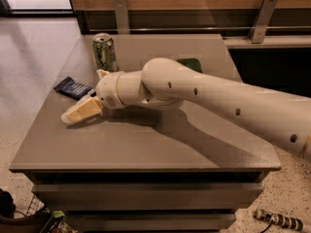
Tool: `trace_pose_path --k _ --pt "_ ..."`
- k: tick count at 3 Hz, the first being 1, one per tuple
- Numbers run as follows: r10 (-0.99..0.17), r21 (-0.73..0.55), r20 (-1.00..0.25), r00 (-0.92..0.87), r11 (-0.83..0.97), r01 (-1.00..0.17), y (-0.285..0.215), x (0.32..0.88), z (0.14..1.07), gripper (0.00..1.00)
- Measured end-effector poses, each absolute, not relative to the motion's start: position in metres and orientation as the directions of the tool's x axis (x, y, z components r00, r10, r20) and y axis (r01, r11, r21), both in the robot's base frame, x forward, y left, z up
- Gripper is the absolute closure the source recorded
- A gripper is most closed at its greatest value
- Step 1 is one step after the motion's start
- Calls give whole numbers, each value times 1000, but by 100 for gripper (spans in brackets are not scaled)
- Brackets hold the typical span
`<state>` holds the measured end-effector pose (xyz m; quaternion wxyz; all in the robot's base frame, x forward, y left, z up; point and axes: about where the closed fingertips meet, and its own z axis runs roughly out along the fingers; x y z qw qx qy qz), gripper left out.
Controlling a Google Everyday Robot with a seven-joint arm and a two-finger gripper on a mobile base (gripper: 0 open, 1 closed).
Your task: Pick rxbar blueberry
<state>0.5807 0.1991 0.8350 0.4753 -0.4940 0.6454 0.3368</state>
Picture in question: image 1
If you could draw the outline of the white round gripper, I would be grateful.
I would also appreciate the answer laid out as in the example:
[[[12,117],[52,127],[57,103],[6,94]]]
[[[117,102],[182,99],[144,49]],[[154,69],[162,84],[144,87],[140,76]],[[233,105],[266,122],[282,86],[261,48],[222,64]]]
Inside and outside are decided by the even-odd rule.
[[[95,88],[96,93],[93,92],[84,96],[74,106],[69,108],[61,116],[63,122],[73,124],[99,115],[103,110],[103,106],[107,109],[122,109],[124,107],[118,94],[118,81],[121,72],[111,73],[97,69],[96,74],[99,78],[99,82]]]

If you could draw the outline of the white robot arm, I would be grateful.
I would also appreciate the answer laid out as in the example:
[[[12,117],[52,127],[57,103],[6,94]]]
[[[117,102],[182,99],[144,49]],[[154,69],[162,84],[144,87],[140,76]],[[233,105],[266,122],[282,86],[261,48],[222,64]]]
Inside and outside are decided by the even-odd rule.
[[[205,108],[273,145],[305,160],[311,158],[311,99],[193,71],[158,57],[140,71],[97,71],[97,86],[69,108],[69,124],[107,109],[138,106],[178,108],[184,101]]]

